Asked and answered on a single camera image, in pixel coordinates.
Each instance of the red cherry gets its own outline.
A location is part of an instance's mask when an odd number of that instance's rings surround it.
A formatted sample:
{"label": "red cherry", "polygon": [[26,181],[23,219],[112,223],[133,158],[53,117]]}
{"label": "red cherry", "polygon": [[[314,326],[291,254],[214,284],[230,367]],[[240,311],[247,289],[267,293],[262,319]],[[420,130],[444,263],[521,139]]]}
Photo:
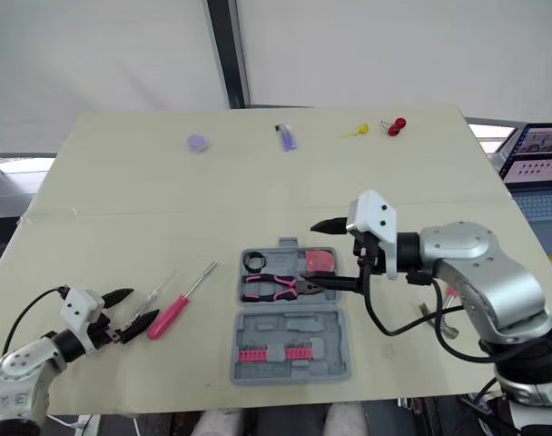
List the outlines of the red cherry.
{"label": "red cherry", "polygon": [[403,127],[405,127],[406,124],[405,118],[398,118],[393,124],[396,125],[399,129],[402,129]]}
{"label": "red cherry", "polygon": [[387,129],[387,134],[389,136],[397,136],[397,134],[399,133],[399,129],[395,124],[392,125],[389,129]]}

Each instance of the pliers handle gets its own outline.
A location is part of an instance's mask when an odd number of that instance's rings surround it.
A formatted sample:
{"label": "pliers handle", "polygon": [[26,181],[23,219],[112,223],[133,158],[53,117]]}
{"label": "pliers handle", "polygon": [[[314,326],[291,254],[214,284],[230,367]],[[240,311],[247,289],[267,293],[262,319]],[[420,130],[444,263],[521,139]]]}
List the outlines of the pliers handle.
{"label": "pliers handle", "polygon": [[278,300],[296,300],[298,293],[294,288],[296,286],[296,277],[291,275],[274,275],[274,274],[254,274],[243,276],[244,283],[269,282],[283,284],[287,288],[283,291],[278,291],[272,295],[258,295],[256,293],[246,293],[241,297],[243,302],[276,302]]}

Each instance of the window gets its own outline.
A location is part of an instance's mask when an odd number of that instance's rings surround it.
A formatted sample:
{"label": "window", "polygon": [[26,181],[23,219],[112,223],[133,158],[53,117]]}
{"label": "window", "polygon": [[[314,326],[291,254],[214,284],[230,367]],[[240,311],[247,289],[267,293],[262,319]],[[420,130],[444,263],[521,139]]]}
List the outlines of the window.
{"label": "window", "polygon": [[27,156],[0,155],[0,173],[40,173],[47,172],[54,163],[52,154],[32,154]]}
{"label": "window", "polygon": [[484,152],[497,152],[502,144],[512,135],[516,128],[502,125],[468,124]]}

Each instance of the laptop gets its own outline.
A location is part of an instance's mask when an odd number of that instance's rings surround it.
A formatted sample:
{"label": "laptop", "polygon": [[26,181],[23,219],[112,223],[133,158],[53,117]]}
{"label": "laptop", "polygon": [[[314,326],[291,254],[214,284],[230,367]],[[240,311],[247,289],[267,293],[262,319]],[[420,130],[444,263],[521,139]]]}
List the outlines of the laptop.
{"label": "laptop", "polygon": [[552,124],[527,124],[500,176],[547,254],[552,254]]}

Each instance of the purple bottle cap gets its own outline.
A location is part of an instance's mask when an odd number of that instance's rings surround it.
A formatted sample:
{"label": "purple bottle cap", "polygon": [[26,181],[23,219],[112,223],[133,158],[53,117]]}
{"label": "purple bottle cap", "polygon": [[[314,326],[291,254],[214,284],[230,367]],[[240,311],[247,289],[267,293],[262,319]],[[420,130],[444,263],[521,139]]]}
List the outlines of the purple bottle cap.
{"label": "purple bottle cap", "polygon": [[187,138],[187,147],[190,152],[201,153],[208,147],[207,139],[200,134],[192,134]]}

